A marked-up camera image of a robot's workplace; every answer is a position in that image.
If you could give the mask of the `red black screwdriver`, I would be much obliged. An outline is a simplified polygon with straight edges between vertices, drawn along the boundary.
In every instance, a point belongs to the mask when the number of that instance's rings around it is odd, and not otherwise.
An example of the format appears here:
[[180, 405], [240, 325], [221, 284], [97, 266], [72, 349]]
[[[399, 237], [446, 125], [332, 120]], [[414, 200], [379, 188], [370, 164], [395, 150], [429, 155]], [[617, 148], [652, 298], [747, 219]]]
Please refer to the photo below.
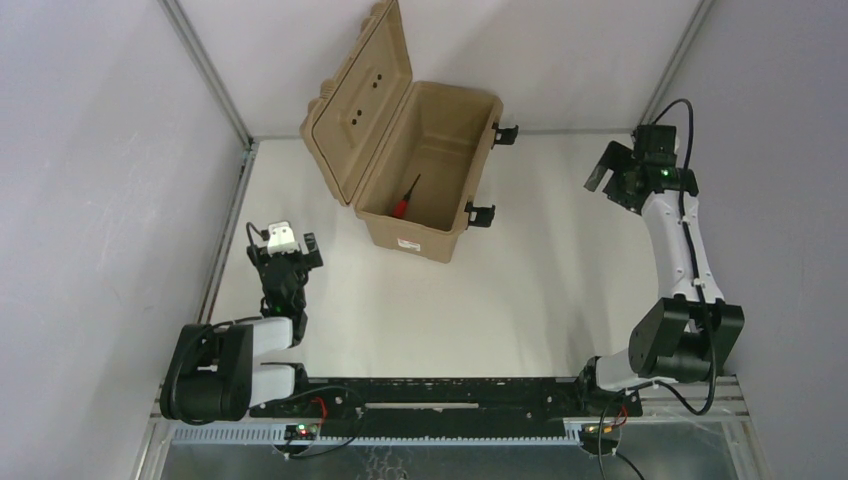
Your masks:
[[411, 201], [412, 194], [413, 194], [414, 189], [415, 189], [417, 183], [419, 182], [420, 178], [421, 178], [421, 175], [418, 174], [416, 176], [416, 178], [414, 179], [414, 181], [412, 182], [412, 184], [410, 185], [410, 187], [408, 188], [408, 190], [406, 191], [406, 193], [397, 202], [397, 204], [395, 205], [395, 207], [393, 208], [393, 210], [391, 212], [391, 216], [393, 218], [403, 219], [405, 217], [406, 211], [407, 211], [409, 203]]

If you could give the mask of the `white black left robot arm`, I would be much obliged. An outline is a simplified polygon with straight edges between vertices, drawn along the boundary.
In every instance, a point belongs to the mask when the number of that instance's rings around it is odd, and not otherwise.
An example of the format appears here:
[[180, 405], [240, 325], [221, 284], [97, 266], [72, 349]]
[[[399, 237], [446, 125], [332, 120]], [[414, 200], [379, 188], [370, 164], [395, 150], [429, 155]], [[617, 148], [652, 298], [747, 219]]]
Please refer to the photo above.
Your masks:
[[317, 239], [312, 232], [301, 240], [291, 232], [271, 233], [263, 246], [250, 243], [246, 255], [261, 284], [259, 312], [182, 328], [159, 395], [160, 412], [169, 420], [237, 421], [254, 406], [293, 393], [293, 366], [258, 359], [297, 346], [305, 336], [305, 286], [323, 265]]

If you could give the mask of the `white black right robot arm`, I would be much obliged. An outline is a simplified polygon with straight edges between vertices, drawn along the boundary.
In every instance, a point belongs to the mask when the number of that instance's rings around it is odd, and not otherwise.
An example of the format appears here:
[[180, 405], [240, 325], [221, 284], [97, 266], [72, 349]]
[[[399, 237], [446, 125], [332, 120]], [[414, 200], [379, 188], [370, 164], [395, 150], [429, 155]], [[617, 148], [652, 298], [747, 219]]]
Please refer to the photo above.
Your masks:
[[588, 361], [581, 373], [595, 390], [632, 390], [643, 383], [713, 382], [745, 323], [743, 309], [718, 287], [699, 226], [699, 187], [677, 164], [670, 125], [643, 124], [630, 147], [612, 141], [585, 183], [637, 214], [655, 258], [658, 299], [634, 327], [628, 345]]

